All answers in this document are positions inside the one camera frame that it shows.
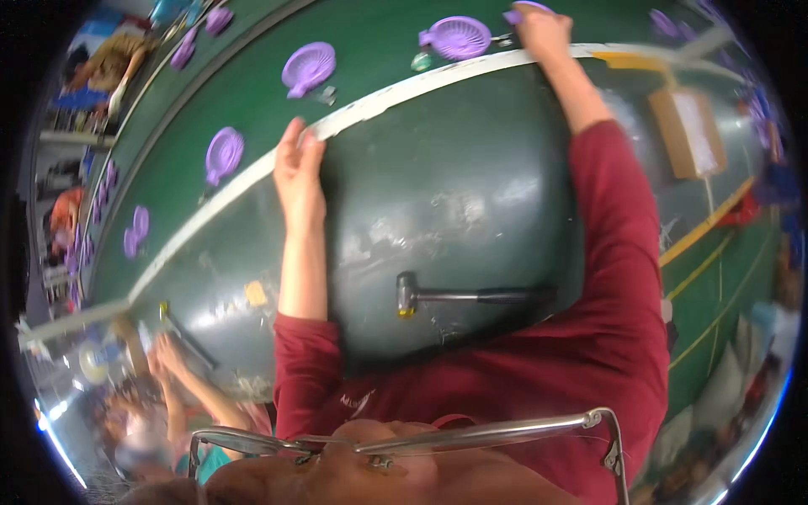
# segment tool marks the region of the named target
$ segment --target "glasses frame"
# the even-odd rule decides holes
[[[625,457],[620,424],[612,409],[597,407],[582,414],[560,415],[550,418],[503,421],[451,430],[427,431],[412,436],[375,440],[354,444],[350,440],[333,436],[302,436],[295,440],[282,440],[231,427],[211,426],[191,434],[188,454],[188,477],[196,479],[200,466],[199,444],[215,444],[231,451],[260,456],[275,456],[280,451],[300,453],[299,461],[307,461],[322,451],[324,444],[347,444],[357,454],[369,456],[369,465],[389,468],[393,456],[412,456],[413,451],[429,449],[429,453],[467,448],[488,448],[506,444],[519,444],[535,440],[537,435],[548,436],[575,428],[589,429],[606,420],[609,435],[608,451],[601,459],[615,479],[618,505],[629,505],[629,491],[625,480]]]

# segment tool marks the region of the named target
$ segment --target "green workbench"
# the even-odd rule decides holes
[[[219,129],[232,126],[245,137],[243,170],[274,147],[292,117],[313,122],[334,110],[312,99],[286,99],[280,71],[297,47],[315,40],[334,45],[337,70],[328,84],[338,90],[337,108],[411,77],[418,31],[438,19],[470,15],[494,34],[508,31],[501,17],[508,2],[321,0],[257,36],[183,101],[206,65],[239,37],[255,35],[252,27],[271,10],[258,4],[231,0],[236,16],[228,35],[210,39],[200,31],[189,66],[180,73],[162,70],[121,133],[112,159],[123,182],[103,222],[90,228],[98,251],[82,273],[92,303],[125,297],[199,210],[204,154]],[[574,18],[574,42],[670,44],[651,31],[644,2],[549,6]],[[672,2],[657,7],[698,31],[709,26]],[[489,53],[503,50],[492,45]],[[433,68],[444,63],[437,58]],[[675,242],[711,209],[702,182],[672,178],[647,105],[662,79],[608,69],[602,61],[582,63],[632,137]],[[704,90],[713,104],[730,159],[727,171],[713,180],[720,204],[750,170],[760,169],[760,147],[748,122],[739,122],[737,82],[700,73],[677,78]],[[182,107],[161,126],[178,100]],[[155,129],[154,145],[144,150]],[[322,179],[329,209],[330,308],[343,330],[349,370],[441,349],[470,335],[484,337],[574,301],[583,242],[567,172],[568,140],[558,102],[534,65],[440,88],[329,140]],[[129,261],[121,244],[136,205],[149,209],[151,225],[145,252]],[[232,381],[233,371],[272,377],[269,326],[283,233],[275,188],[265,179],[183,246],[138,298],[132,316],[154,328],[157,303],[168,300],[175,318],[219,361],[217,382]],[[395,276],[403,270],[416,271],[428,287],[556,284],[560,293],[552,307],[431,304],[402,321],[393,296]],[[253,307],[245,298],[245,284],[255,280],[267,294],[266,305]]]

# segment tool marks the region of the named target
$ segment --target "red long-sleeve shirt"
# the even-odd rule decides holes
[[[667,409],[667,339],[660,314],[659,217],[625,134],[613,122],[575,136],[570,174],[585,226],[583,294],[548,321],[386,374],[344,381],[335,324],[278,314],[276,434],[330,435],[349,419],[490,423],[617,413],[630,479]],[[600,462],[605,423],[578,436],[501,448],[585,503],[613,504]]]

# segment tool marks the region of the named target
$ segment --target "shelf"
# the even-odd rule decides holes
[[[40,141],[58,142],[62,144],[97,145],[107,149],[115,145],[115,137],[112,135],[104,136],[95,133],[53,132],[48,130],[40,132]]]

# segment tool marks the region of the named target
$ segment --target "hammer head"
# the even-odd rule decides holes
[[[403,271],[396,277],[398,316],[402,319],[411,318],[415,314],[417,302],[418,285],[415,283],[415,274],[411,271]]]

